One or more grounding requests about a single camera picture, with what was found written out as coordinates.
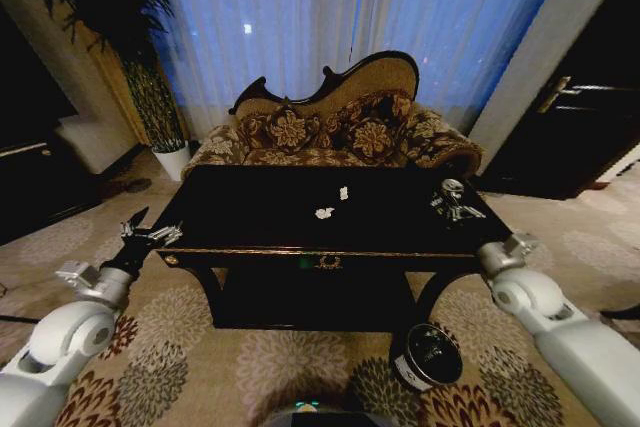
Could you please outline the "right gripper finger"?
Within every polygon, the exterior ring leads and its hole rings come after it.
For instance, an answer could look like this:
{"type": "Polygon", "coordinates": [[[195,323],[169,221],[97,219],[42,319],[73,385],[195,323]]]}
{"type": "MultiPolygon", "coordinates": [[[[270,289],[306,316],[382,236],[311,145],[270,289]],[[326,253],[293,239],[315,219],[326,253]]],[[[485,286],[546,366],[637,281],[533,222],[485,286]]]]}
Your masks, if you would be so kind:
{"type": "Polygon", "coordinates": [[[447,218],[451,223],[456,225],[461,225],[463,222],[466,222],[467,220],[485,219],[486,215],[483,212],[479,211],[478,209],[470,205],[459,204],[459,203],[449,203],[447,218]]]}
{"type": "Polygon", "coordinates": [[[430,205],[438,214],[460,214],[463,210],[464,185],[453,178],[444,179],[431,197],[430,205]]]}

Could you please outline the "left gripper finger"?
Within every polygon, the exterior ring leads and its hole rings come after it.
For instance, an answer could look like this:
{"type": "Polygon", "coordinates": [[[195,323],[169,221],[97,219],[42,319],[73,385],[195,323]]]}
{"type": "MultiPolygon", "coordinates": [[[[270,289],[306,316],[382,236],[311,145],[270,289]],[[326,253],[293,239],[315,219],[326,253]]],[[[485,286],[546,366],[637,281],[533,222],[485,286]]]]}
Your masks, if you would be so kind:
{"type": "Polygon", "coordinates": [[[161,248],[168,246],[183,235],[180,225],[170,225],[159,229],[138,228],[134,229],[134,238],[149,248],[161,248]]]}
{"type": "Polygon", "coordinates": [[[139,228],[138,226],[146,217],[148,213],[149,207],[144,207],[143,209],[134,213],[128,220],[121,223],[121,238],[128,238],[138,234],[139,228]]]}

